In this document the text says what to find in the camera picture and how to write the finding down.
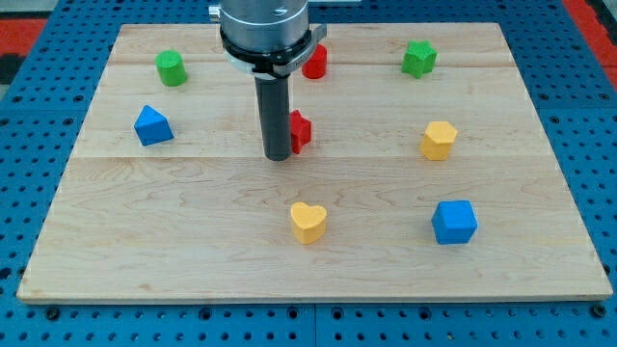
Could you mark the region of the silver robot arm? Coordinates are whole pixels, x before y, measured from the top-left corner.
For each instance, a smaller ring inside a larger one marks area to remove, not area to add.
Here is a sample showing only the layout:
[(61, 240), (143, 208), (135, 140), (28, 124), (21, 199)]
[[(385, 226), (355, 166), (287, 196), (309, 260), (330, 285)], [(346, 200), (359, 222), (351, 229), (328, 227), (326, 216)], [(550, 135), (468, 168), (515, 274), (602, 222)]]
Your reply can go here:
[(220, 0), (208, 12), (228, 62), (259, 79), (288, 77), (327, 36), (325, 24), (309, 27), (308, 0)]

